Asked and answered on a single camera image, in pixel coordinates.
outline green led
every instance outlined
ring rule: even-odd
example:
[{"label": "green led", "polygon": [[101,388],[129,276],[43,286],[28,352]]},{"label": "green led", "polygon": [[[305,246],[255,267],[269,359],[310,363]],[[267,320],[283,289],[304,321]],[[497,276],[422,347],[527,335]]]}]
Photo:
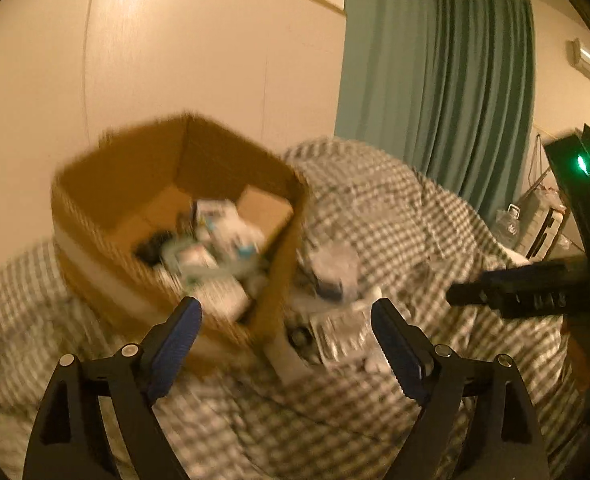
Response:
[{"label": "green led", "polygon": [[582,158],[582,155],[578,155],[578,166],[580,170],[584,171],[588,175],[588,168],[586,166],[584,158]]}]

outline checkered blanket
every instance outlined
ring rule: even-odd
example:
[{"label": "checkered blanket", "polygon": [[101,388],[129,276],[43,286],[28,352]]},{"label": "checkered blanket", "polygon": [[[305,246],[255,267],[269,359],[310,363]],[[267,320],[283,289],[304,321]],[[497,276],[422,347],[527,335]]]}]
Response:
[{"label": "checkered blanket", "polygon": [[[512,355],[547,449],[556,450],[553,473],[559,470],[581,437],[569,440],[582,403],[565,364],[561,320],[505,321],[444,300],[454,280],[508,264],[483,221],[455,195],[360,142],[318,140],[285,158],[312,188],[305,248],[350,243],[360,254],[361,290],[379,285],[433,343],[477,359]],[[125,343],[66,288],[54,251],[46,241],[0,271],[0,464],[11,478],[21,477],[31,423],[60,355],[96,358]],[[181,374],[154,410],[191,478],[235,480],[381,478],[418,414],[390,372],[357,365],[288,388],[263,364],[201,382]],[[462,403],[441,478],[454,466],[471,410]],[[110,403],[104,412],[121,474],[134,478]]]}]

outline white package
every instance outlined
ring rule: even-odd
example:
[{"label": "white package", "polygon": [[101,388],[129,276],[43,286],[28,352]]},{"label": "white package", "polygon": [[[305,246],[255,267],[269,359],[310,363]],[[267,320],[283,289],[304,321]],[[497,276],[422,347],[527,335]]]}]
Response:
[{"label": "white package", "polygon": [[196,200],[193,203],[193,229],[210,227],[219,218],[239,218],[237,207],[230,200]]},{"label": "white package", "polygon": [[231,321],[237,320],[251,301],[244,287],[232,276],[204,280],[186,290],[186,294],[198,300],[204,312]]},{"label": "white package", "polygon": [[257,254],[265,242],[264,233],[241,218],[220,218],[211,227],[213,247],[223,259],[244,260]]}]

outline cardboard box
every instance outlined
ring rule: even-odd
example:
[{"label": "cardboard box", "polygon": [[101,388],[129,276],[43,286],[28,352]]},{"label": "cardboard box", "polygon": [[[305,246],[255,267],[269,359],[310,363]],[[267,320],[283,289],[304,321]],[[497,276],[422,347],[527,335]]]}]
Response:
[{"label": "cardboard box", "polygon": [[292,206],[293,216],[266,253],[269,285],[241,322],[204,315],[190,355],[192,368],[201,373],[246,360],[283,327],[306,183],[260,146],[197,116],[110,132],[107,138],[56,175],[52,213],[64,278],[129,340],[140,341],[180,301],[132,255],[139,242],[159,229],[174,229],[177,213],[190,209],[192,200],[236,202],[247,185]]},{"label": "cardboard box", "polygon": [[293,206],[284,198],[248,186],[237,200],[237,212],[258,227],[270,245],[293,216]]}]

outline curtain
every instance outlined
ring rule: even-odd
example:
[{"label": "curtain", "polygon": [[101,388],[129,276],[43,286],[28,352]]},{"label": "curtain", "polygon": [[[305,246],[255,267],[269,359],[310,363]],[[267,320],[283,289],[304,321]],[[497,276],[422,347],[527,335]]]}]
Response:
[{"label": "curtain", "polygon": [[435,53],[437,0],[345,0],[344,8],[335,134],[413,165],[413,154],[424,152],[425,110],[433,97],[427,71]]},{"label": "curtain", "polygon": [[346,0],[335,133],[373,144],[487,221],[518,190],[534,95],[529,0]]}]

